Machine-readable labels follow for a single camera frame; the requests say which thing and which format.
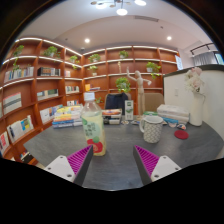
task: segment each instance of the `recessed light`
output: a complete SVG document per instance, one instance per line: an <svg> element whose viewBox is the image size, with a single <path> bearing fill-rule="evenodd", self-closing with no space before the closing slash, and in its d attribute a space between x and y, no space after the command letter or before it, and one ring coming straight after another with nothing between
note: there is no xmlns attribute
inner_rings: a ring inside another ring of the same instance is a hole
<svg viewBox="0 0 224 224"><path fill-rule="evenodd" d="M97 8L97 9L104 9L104 8L106 8L106 7L107 7L107 5L104 4L104 3L98 3L98 5L96 5L96 8Z"/></svg>
<svg viewBox="0 0 224 224"><path fill-rule="evenodd" d="M128 11L126 9L118 9L117 10L117 14L119 16L125 16L128 13Z"/></svg>
<svg viewBox="0 0 224 224"><path fill-rule="evenodd" d="M140 5L140 6L145 6L146 2L142 0L135 0L135 4Z"/></svg>

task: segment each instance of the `gray table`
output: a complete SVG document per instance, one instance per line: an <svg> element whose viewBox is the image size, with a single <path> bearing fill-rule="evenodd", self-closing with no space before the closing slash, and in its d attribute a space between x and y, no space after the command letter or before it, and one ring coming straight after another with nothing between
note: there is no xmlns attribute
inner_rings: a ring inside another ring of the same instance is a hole
<svg viewBox="0 0 224 224"><path fill-rule="evenodd" d="M195 127L187 124L189 138L174 136L177 128L163 126L158 143L147 143L138 125L105 125L107 151L104 156L93 156L84 188L122 190L142 187L133 157L133 146L138 145L158 156L170 157L181 168L208 162L216 158L223 147L222 138L205 122ZM49 127L24 144L25 148L44 166L59 155L68 156L87 146L83 127L53 129Z"/></svg>

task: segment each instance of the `white box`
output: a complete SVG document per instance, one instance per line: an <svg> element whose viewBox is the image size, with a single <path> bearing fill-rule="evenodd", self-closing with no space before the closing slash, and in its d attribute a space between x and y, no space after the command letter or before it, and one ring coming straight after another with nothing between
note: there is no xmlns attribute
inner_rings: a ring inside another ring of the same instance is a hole
<svg viewBox="0 0 224 224"><path fill-rule="evenodd" d="M134 103L133 100L125 100L125 120L133 120Z"/></svg>

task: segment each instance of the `figurine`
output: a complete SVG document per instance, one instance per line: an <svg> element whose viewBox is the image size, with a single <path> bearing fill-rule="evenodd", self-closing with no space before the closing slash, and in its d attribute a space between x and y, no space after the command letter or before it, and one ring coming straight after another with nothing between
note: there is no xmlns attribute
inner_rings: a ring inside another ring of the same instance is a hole
<svg viewBox="0 0 224 224"><path fill-rule="evenodd" d="M145 95L144 95L143 82L148 82L148 85L150 85L152 82L150 80L143 79L139 71L135 71L135 75L137 76L137 79L130 76L129 69L127 67L128 78L136 81L138 84L138 115L142 116L143 113L145 112Z"/></svg>

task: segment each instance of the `bookshelf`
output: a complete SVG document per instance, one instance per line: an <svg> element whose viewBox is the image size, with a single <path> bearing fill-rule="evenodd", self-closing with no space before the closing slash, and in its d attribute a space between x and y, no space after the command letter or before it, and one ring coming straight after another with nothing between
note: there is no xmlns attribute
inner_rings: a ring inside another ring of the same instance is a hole
<svg viewBox="0 0 224 224"><path fill-rule="evenodd" d="M27 66L34 67L33 76L20 77L13 80L8 80L4 83L5 73L13 69L15 57L13 52L19 45L24 45L22 53L19 55L17 64L21 69ZM44 50L50 46L55 46L61 52L61 58L51 58L44 56ZM119 51L126 50L128 58L120 59ZM89 57L92 54L99 54L101 59L99 62L91 63ZM71 56L77 56L80 63L73 63L70 61ZM20 154L25 151L23 144L51 126L52 120L42 123L40 110L53 107L59 104L67 105L67 101L78 100L84 104L83 93L86 84L91 84L93 87L100 87L100 90L95 90L96 98L101 97L103 103L99 106L104 109L105 96L108 93L118 93L116 87L116 79L126 77L126 68L129 67L130 75L135 77L135 71L139 70L142 78L152 81L150 86L144 82L145 92L158 92L163 94L163 75L177 70L175 55L180 56L177 51L164 49L160 47L150 46L119 46L98 49L95 51L79 54L71 48L62 46L51 40L46 40L37 37L24 37L14 43L9 50L5 61L0 70L0 100L7 96L21 92L22 107L17 108L0 117L0 134L7 131L7 126L17 120L24 119L27 115L31 115L34 129L17 139L12 143L9 138L9 147L5 150L3 157L5 159L15 158L15 161L22 162ZM121 62L121 73L118 62ZM154 62L161 66L159 73L161 76L155 80L152 79L150 73L146 70L148 61ZM93 76L92 72L88 70L89 66L96 65L97 76ZM40 67L60 69L60 76L38 76L37 71ZM134 100L134 114L137 114L137 84L135 81L129 79L131 84L131 97ZM66 93L66 86L78 86L79 92ZM58 96L47 99L38 100L37 93L40 91L58 89ZM29 164L35 165L38 161L33 159Z"/></svg>

